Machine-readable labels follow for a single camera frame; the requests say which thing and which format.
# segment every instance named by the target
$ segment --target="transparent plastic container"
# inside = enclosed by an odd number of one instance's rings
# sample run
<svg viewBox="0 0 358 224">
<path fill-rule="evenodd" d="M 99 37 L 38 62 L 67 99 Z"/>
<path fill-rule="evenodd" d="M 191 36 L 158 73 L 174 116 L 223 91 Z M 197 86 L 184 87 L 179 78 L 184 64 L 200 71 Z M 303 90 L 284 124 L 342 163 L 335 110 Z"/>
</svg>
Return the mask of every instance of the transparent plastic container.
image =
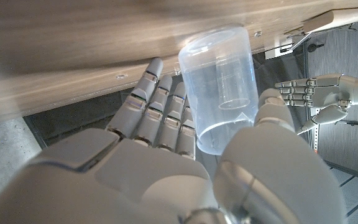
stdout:
<svg viewBox="0 0 358 224">
<path fill-rule="evenodd" d="M 180 51 L 179 64 L 197 146 L 221 155 L 240 129 L 254 125 L 258 110 L 248 32 L 236 26 L 207 32 Z"/>
</svg>

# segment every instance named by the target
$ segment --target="robot finger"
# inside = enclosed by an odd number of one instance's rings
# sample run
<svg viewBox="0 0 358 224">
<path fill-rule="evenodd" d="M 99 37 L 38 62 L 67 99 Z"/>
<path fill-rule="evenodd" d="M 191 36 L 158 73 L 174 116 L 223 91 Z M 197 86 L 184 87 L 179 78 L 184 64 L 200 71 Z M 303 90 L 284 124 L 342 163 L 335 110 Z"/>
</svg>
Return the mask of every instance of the robot finger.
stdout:
<svg viewBox="0 0 358 224">
<path fill-rule="evenodd" d="M 292 80 L 287 82 L 280 82 L 274 84 L 275 88 L 285 88 L 285 87 L 297 87 L 297 86 L 309 86 L 310 85 L 310 79 L 308 78 L 302 78 L 298 80 Z"/>
<path fill-rule="evenodd" d="M 163 117 L 163 111 L 172 85 L 172 77 L 166 75 L 158 84 L 158 87 L 147 107 L 142 121 L 137 128 L 135 141 L 147 146 L 153 146 L 158 128 Z"/>
<path fill-rule="evenodd" d="M 311 100 L 311 95 L 309 94 L 282 94 L 283 100 Z"/>
<path fill-rule="evenodd" d="M 279 89 L 281 94 L 313 94 L 314 87 L 306 87 L 306 86 L 299 86 L 299 87 L 285 87 Z"/>
<path fill-rule="evenodd" d="M 288 100 L 287 105 L 289 105 L 289 106 L 308 106 L 306 100 Z"/>
<path fill-rule="evenodd" d="M 196 131 L 188 100 L 186 100 L 185 109 L 183 110 L 183 119 L 179 130 L 176 153 L 189 159 L 196 159 Z"/>
<path fill-rule="evenodd" d="M 129 138 L 131 136 L 142 118 L 142 113 L 154 91 L 162 67 L 162 60 L 160 58 L 153 58 L 136 87 L 107 125 L 106 129 L 108 131 L 117 133 L 121 138 Z"/>
<path fill-rule="evenodd" d="M 170 102 L 170 106 L 167 110 L 167 116 L 163 119 L 157 147 L 175 152 L 185 98 L 185 85 L 182 82 L 177 85 L 172 101 Z"/>
</svg>

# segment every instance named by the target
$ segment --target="wooden surface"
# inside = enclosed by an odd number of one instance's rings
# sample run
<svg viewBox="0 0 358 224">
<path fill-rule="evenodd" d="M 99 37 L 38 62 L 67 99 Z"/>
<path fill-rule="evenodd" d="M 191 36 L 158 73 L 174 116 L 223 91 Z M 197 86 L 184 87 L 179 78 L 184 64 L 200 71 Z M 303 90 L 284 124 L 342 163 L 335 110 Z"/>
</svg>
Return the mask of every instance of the wooden surface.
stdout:
<svg viewBox="0 0 358 224">
<path fill-rule="evenodd" d="M 358 77 L 358 23 L 357 32 L 333 30 L 310 40 L 325 44 L 308 54 L 310 76 L 344 73 Z M 358 106 L 348 109 L 347 121 L 358 121 Z M 319 128 L 318 153 L 329 162 L 358 171 L 358 126 L 325 124 Z"/>
<path fill-rule="evenodd" d="M 348 7 L 358 1 L 0 1 L 0 119 L 133 86 L 152 57 L 172 73 L 179 50 L 213 27 L 245 26 L 260 52 L 302 21 Z"/>
</svg>

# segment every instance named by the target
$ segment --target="white robotic hand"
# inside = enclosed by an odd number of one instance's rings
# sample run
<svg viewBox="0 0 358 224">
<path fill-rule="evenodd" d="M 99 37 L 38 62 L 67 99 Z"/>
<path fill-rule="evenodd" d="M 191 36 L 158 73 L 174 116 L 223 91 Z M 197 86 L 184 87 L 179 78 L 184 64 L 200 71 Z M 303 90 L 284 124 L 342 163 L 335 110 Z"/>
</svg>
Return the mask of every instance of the white robotic hand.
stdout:
<svg viewBox="0 0 358 224">
<path fill-rule="evenodd" d="M 308 120 L 297 134 L 319 124 L 335 123 L 346 117 L 346 108 L 358 105 L 358 78 L 343 74 L 327 74 L 309 79 L 276 83 L 285 103 L 322 109 Z"/>
<path fill-rule="evenodd" d="M 105 130 L 86 129 L 31 159 L 0 194 L 0 223 L 192 224 L 201 216 L 226 224 L 195 161 L 183 83 L 167 102 L 172 78 L 156 86 L 162 67 L 151 61 Z"/>
</svg>

